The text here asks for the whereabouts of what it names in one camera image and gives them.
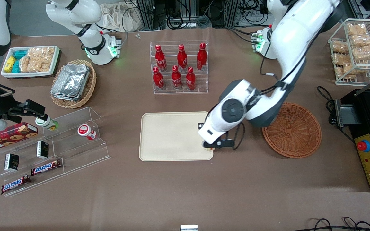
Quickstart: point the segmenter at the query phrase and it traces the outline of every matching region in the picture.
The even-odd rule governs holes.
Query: acrylic bottle rack
[[[18,145],[13,147],[0,148],[0,179],[3,180],[3,184],[18,180],[25,174],[31,175],[32,168],[42,166],[56,159],[61,162],[61,167],[30,176],[32,180],[30,183],[9,190],[4,195],[14,196],[23,193],[59,177],[109,159],[107,145],[101,139],[98,125],[95,123],[100,118],[91,107],[86,107],[54,119],[59,124],[55,131],[38,127],[40,131],[43,130],[43,136],[25,140],[24,143],[18,142]],[[78,135],[77,129],[81,124],[88,124],[97,132],[94,140],[88,140],[86,137]],[[37,142],[40,140],[49,144],[48,159],[40,159],[36,155]],[[18,171],[4,171],[5,154],[8,153],[19,155]]]
[[[197,69],[197,54],[199,51],[200,43],[204,42],[207,47],[207,69],[204,71],[200,71]],[[163,53],[166,57],[166,64],[167,69],[165,72],[161,72],[163,75],[163,82],[165,84],[165,90],[157,90],[155,83],[153,82],[153,72],[152,68],[157,67],[157,63],[155,60],[155,45],[159,44],[162,48]],[[182,82],[182,89],[176,90],[173,88],[172,83],[172,66],[178,65],[177,55],[178,55],[178,45],[183,44],[185,46],[185,52],[188,56],[188,67],[194,68],[195,78],[196,78],[196,88],[194,90],[189,90],[186,86],[186,72],[181,72],[181,82]],[[206,40],[196,40],[196,41],[158,41],[158,42],[151,42],[150,44],[150,61],[151,61],[151,69],[150,69],[150,80],[152,81],[152,86],[155,95],[159,94],[201,94],[208,92],[208,70],[209,70],[209,46]]]

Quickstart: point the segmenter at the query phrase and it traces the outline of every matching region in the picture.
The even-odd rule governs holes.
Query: beige tray
[[[210,160],[213,150],[203,148],[198,123],[207,112],[145,113],[141,121],[139,158],[142,161]]]

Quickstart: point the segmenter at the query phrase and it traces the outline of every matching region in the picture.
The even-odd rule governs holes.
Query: robotic arm
[[[244,118],[254,127],[266,127],[273,122],[304,69],[308,48],[339,4],[340,0],[295,1],[277,26],[272,26],[274,31],[268,33],[267,50],[275,54],[282,68],[282,79],[264,91],[258,91],[245,79],[231,82],[205,123],[199,125],[198,134],[205,140],[204,147],[229,147],[226,145],[229,142],[220,136]],[[272,90],[270,97],[265,95]]]
[[[101,34],[95,23],[101,20],[101,7],[94,0],[55,0],[45,7],[48,17],[75,35],[97,65],[109,63],[118,55],[116,38]]]

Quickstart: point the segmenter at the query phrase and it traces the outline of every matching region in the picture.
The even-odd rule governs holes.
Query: white tray
[[[38,77],[38,76],[52,75],[54,73],[54,70],[55,70],[55,66],[56,66],[56,63],[57,63],[57,60],[58,60],[60,49],[57,46],[39,46],[39,47],[36,47],[36,48],[42,48],[42,47],[55,47],[54,56],[52,58],[51,66],[49,68],[49,71],[47,71],[47,72],[6,73],[4,71],[4,66],[5,66],[6,62],[8,61],[8,58],[10,56],[13,56],[13,53],[15,51],[28,50],[29,48],[33,48],[33,47],[13,47],[13,48],[10,48],[8,50],[8,54],[5,57],[4,65],[1,69],[1,75],[6,77],[7,79],[21,79],[21,78],[29,78],[29,77],[32,78],[32,77]]]
[[[141,121],[139,158],[142,161],[210,160],[213,150],[204,148],[198,123],[206,111],[145,113]]]

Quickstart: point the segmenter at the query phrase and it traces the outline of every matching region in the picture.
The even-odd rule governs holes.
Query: brown woven basket
[[[314,115],[298,104],[284,103],[275,121],[262,128],[266,142],[289,158],[305,158],[320,146],[322,132]]]
[[[86,82],[84,92],[82,93],[82,98],[79,101],[69,101],[69,100],[58,99],[58,98],[54,98],[52,95],[51,95],[51,98],[52,98],[52,101],[58,106],[69,108],[69,109],[78,108],[86,104],[89,98],[91,98],[92,93],[94,92],[95,84],[97,83],[97,74],[95,73],[95,70],[92,64],[89,63],[88,61],[78,59],[78,60],[70,61],[67,64],[84,64],[90,68],[88,81]],[[52,86],[54,86],[56,80],[58,79],[59,73],[62,71],[64,66],[62,66],[61,69],[57,72],[55,79],[52,83]]]

